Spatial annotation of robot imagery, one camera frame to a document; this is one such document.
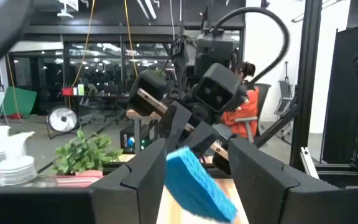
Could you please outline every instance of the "orange jacket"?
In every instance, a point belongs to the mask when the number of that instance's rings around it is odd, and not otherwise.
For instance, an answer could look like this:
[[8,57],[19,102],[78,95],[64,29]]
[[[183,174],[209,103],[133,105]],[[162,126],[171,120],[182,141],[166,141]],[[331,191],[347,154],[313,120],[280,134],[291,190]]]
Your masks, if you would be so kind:
[[[247,95],[249,98],[248,103],[243,103],[239,109],[236,111],[227,111],[223,113],[222,121],[232,127],[232,132],[234,134],[239,134],[245,138],[248,138],[246,125],[244,122],[235,122],[237,118],[250,118],[258,115],[258,95],[259,89],[248,90]],[[256,135],[256,130],[258,128],[258,121],[251,121],[250,127],[252,135]]]

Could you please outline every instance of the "wooden board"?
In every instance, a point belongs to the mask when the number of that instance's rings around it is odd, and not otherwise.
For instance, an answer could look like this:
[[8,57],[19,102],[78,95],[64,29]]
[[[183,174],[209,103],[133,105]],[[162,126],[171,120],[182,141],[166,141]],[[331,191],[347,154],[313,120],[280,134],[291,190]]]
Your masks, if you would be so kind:
[[[129,161],[134,155],[122,155],[121,161]],[[207,162],[211,161],[211,157],[207,157]],[[216,179],[215,180],[223,192],[231,199],[238,210],[238,216],[234,221],[235,224],[249,224],[246,213],[242,207],[241,200],[238,196],[236,186],[232,179]],[[173,199],[169,191],[164,187],[162,191],[162,198],[160,204],[160,211],[158,213],[157,224],[186,224],[186,223],[218,223],[211,220],[206,220],[201,217],[192,215],[190,212],[183,210],[179,204]]]

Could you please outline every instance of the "white wall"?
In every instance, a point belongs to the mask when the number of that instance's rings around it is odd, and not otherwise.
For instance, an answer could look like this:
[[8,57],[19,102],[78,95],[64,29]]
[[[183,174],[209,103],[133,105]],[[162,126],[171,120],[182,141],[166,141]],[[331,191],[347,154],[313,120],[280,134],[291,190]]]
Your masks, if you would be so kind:
[[[260,0],[248,0],[247,6],[260,6]],[[294,0],[271,1],[268,10],[274,12],[287,25],[290,30],[290,49],[283,61],[281,61],[270,73],[259,80],[261,83],[270,84],[264,108],[260,117],[261,121],[276,121],[273,114],[280,97],[279,80],[285,78],[285,61],[288,61],[288,76],[291,84],[297,82],[299,48],[302,24],[291,22],[295,16],[301,14],[304,9],[303,2]],[[277,57],[282,44],[283,35],[276,23],[269,17],[261,14],[246,15],[246,43],[244,60],[254,63],[258,74]]]
[[[247,6],[260,6],[260,0],[248,0]],[[311,133],[322,133],[324,128],[326,102],[331,76],[331,64],[333,59],[334,41],[336,29],[345,29],[350,0],[343,0],[322,11],[321,29],[319,37],[318,58],[316,64],[316,79],[314,81],[313,107],[310,122]],[[285,77],[285,61],[288,63],[288,76],[290,83],[295,85],[298,81],[298,68],[300,56],[300,43],[302,22],[292,23],[291,20],[302,14],[305,10],[304,1],[279,0],[271,1],[268,8],[280,17],[290,31],[290,49],[285,59],[270,73],[260,79],[261,83],[271,84],[261,121],[276,121],[273,114],[280,89],[278,81]],[[268,17],[260,14],[248,14],[246,16],[246,46],[245,60],[255,64],[258,73],[269,65],[280,51],[282,46],[282,34],[278,26]]]
[[310,133],[323,133],[336,29],[346,29],[350,0],[343,0],[321,12],[320,37],[311,107]]

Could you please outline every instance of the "sponge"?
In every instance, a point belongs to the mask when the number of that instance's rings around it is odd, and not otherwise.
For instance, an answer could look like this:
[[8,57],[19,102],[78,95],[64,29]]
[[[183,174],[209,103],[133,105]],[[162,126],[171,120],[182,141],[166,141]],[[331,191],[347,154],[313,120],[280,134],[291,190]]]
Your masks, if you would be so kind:
[[232,222],[237,209],[189,147],[168,154],[165,186],[179,205],[204,218]]

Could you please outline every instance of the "electric fan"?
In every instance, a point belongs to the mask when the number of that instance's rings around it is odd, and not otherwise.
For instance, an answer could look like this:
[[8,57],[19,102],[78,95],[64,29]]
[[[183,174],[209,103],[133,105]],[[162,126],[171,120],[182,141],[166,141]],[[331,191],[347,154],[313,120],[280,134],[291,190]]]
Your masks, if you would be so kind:
[[47,125],[56,133],[69,133],[78,126],[77,114],[67,106],[57,106],[47,116]]

